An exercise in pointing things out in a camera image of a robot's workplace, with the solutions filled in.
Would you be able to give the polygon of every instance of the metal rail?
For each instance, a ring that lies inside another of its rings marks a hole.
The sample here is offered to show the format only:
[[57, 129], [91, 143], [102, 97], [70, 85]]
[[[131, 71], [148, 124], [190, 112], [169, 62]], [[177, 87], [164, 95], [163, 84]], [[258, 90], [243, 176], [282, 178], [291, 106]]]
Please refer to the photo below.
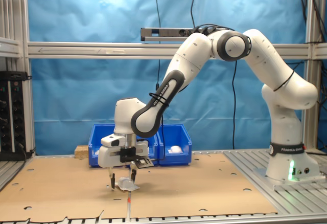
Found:
[[313, 52], [314, 59], [327, 59], [327, 43], [319, 43], [315, 45]]
[[[33, 59], [171, 59], [180, 44], [29, 42]], [[274, 44], [283, 59], [308, 59], [309, 44]]]
[[[325, 2], [326, 0], [315, 0], [317, 2]], [[319, 5], [321, 18], [324, 19], [325, 3]], [[320, 21], [317, 19], [316, 12], [313, 5], [313, 0], [308, 0], [308, 16], [307, 16], [307, 30], [306, 42], [318, 42], [321, 40], [319, 31]], [[314, 84], [320, 90], [321, 78], [321, 61], [315, 61], [315, 46], [309, 48], [308, 61], [305, 62], [304, 78]], [[316, 104], [314, 107], [302, 112], [302, 139], [308, 149], [317, 148], [317, 135], [318, 135], [318, 117], [319, 106]]]
[[0, 37], [0, 57], [18, 58], [18, 41]]
[[23, 163], [23, 161], [0, 161], [0, 191], [17, 173]]

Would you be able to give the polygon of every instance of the wooden block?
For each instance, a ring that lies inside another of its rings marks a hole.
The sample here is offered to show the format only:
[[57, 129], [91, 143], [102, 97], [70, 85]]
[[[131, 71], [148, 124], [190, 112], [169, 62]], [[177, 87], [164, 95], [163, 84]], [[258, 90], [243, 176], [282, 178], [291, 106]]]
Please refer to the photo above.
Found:
[[88, 146], [77, 146], [75, 149], [76, 159], [87, 159], [88, 158]]

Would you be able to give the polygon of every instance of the green light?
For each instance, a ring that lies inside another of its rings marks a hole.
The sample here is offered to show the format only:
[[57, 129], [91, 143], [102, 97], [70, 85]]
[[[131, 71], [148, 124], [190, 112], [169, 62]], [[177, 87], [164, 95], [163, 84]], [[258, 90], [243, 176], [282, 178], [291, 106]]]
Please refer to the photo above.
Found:
[[290, 163], [290, 170], [288, 172], [288, 180], [292, 180], [293, 169], [294, 169], [294, 160], [292, 160], [291, 163]]

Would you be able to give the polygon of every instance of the franka emika robot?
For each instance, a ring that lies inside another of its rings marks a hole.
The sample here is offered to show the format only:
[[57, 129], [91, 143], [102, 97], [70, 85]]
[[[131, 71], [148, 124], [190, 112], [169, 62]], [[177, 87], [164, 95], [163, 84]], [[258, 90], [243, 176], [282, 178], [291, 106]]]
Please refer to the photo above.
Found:
[[114, 188], [114, 166], [130, 165], [131, 180], [137, 168], [153, 166], [148, 158], [148, 142], [137, 141], [154, 136], [161, 117], [175, 95], [183, 90], [214, 57], [223, 61], [244, 59], [264, 83], [262, 96], [271, 117], [271, 155], [266, 176], [290, 183], [321, 178], [319, 166], [307, 155], [301, 138], [301, 122], [296, 110], [309, 109], [318, 98], [316, 87], [302, 79], [280, 57], [271, 42], [258, 30], [239, 33], [215, 28], [210, 34], [193, 33], [171, 60], [166, 75], [148, 104], [137, 98], [116, 103], [114, 133], [101, 140], [98, 163], [109, 168]]

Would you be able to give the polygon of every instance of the black band on robot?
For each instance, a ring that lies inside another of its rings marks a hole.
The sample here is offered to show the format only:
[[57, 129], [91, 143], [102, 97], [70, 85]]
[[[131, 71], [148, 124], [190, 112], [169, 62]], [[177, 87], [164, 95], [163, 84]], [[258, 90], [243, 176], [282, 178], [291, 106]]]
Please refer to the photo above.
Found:
[[281, 145], [270, 142], [269, 154], [275, 156], [277, 153], [281, 154], [301, 154], [305, 152], [303, 143], [297, 145]]
[[289, 77], [288, 79], [286, 79], [286, 81], [283, 82], [283, 83], [282, 83], [278, 88], [274, 89], [274, 92], [276, 92], [278, 89], [280, 89], [281, 87], [283, 87], [283, 85], [284, 85], [285, 83], [287, 83], [287, 82], [291, 79], [291, 77], [293, 76], [294, 72], [295, 72], [295, 71], [293, 71], [292, 74], [290, 75], [290, 77]]
[[167, 99], [166, 98], [164, 98], [164, 97], [162, 97], [162, 96], [160, 96], [160, 95], [158, 95], [158, 94], [155, 94], [155, 93], [149, 93], [149, 95], [152, 97], [152, 98], [154, 98], [154, 99], [157, 99], [161, 104], [163, 104], [164, 106], [169, 106], [168, 104], [167, 104], [167, 102], [163, 102], [161, 99], [163, 99], [164, 101], [167, 101]]

